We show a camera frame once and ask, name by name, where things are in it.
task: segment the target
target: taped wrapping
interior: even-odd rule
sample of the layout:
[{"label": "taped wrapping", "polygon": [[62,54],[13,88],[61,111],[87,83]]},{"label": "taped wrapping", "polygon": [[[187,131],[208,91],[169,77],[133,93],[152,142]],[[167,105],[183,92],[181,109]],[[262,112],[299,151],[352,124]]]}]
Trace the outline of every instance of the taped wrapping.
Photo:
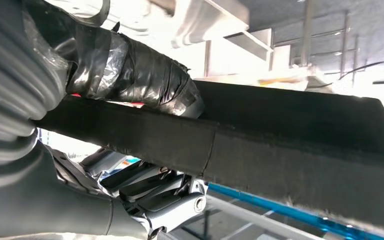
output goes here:
[{"label": "taped wrapping", "polygon": [[190,118],[203,112],[199,91],[185,66],[123,34],[83,24],[47,2],[24,3],[41,36],[71,62],[68,94],[144,103]]}]

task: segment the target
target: blue metal bar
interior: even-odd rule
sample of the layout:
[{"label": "blue metal bar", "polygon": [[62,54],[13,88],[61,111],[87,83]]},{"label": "blue metal bar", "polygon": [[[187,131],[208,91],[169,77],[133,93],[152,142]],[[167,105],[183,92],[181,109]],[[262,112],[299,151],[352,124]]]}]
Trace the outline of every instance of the blue metal bar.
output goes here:
[{"label": "blue metal bar", "polygon": [[273,201],[266,200],[264,198],[246,193],[237,191],[235,189],[225,187],[222,185],[210,183],[208,189],[229,196],[231,198],[238,199],[240,201],[249,203],[254,206],[261,208],[269,209],[275,213],[285,215],[287,217],[296,219],[298,221],[304,222],[306,224],[320,228],[324,232],[332,232],[338,235],[343,236],[347,240],[384,240],[384,237],[362,231],[352,226],[345,226],[329,219],[323,219],[316,215],[309,214],[304,211],[300,211],[293,207],[285,206]]}]

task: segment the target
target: black cable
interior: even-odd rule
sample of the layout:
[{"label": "black cable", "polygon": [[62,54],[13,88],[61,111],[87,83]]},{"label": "black cable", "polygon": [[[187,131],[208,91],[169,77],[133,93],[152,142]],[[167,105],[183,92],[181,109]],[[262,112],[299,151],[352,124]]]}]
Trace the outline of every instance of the black cable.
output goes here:
[{"label": "black cable", "polygon": [[378,62],[370,63],[370,64],[367,64],[367,65],[364,65],[364,66],[361,66],[361,67],[357,67],[356,69],[353,69],[353,70],[345,73],[344,75],[342,75],[337,81],[333,81],[333,82],[326,83],[326,84],[319,85],[319,86],[308,86],[307,89],[320,89],[320,88],[324,88],[324,87],[330,86],[330,85],[338,82],[339,80],[343,79],[348,74],[351,74],[351,73],[354,73],[354,72],[357,72],[359,70],[363,70],[363,69],[366,69],[366,68],[369,68],[369,67],[373,67],[373,66],[376,66],[376,65],[380,65],[380,64],[384,64],[384,61],[378,61]]}]

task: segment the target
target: ribbed hose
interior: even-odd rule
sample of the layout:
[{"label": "ribbed hose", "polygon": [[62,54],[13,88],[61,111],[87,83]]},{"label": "ribbed hose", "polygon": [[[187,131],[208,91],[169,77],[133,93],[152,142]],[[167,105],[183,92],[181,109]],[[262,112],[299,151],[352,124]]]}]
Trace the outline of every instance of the ribbed hose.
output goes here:
[{"label": "ribbed hose", "polygon": [[35,126],[65,94],[68,63],[50,51],[22,3],[0,0],[0,164],[36,144]]}]

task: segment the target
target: black foam padding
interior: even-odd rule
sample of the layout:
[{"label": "black foam padding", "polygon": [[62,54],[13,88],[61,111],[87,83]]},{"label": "black foam padding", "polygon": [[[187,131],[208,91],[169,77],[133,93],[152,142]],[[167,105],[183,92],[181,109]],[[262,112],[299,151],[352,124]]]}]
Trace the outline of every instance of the black foam padding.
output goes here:
[{"label": "black foam padding", "polygon": [[384,228],[377,99],[195,82],[193,120],[67,97],[38,126],[330,217]]}]

